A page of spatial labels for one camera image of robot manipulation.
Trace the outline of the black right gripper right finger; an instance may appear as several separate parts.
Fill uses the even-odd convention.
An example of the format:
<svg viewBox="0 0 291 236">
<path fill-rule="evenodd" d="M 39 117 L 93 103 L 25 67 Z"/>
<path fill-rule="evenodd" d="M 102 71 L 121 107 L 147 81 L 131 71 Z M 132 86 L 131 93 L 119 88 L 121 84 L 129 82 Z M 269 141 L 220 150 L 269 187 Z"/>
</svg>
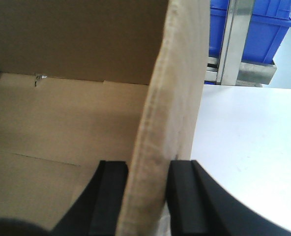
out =
<svg viewBox="0 0 291 236">
<path fill-rule="evenodd" d="M 174 236 L 291 236 L 291 178 L 269 171 L 216 174 L 170 162 L 166 200 Z"/>
</svg>

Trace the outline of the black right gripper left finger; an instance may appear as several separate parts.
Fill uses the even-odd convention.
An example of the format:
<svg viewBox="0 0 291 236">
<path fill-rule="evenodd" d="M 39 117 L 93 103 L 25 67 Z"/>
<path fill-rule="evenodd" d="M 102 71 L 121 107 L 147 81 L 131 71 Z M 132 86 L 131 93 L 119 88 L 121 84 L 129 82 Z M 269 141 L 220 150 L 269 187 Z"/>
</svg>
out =
<svg viewBox="0 0 291 236">
<path fill-rule="evenodd" d="M 93 177 L 53 236 L 114 236 L 128 176 L 124 161 L 100 161 Z"/>
</svg>

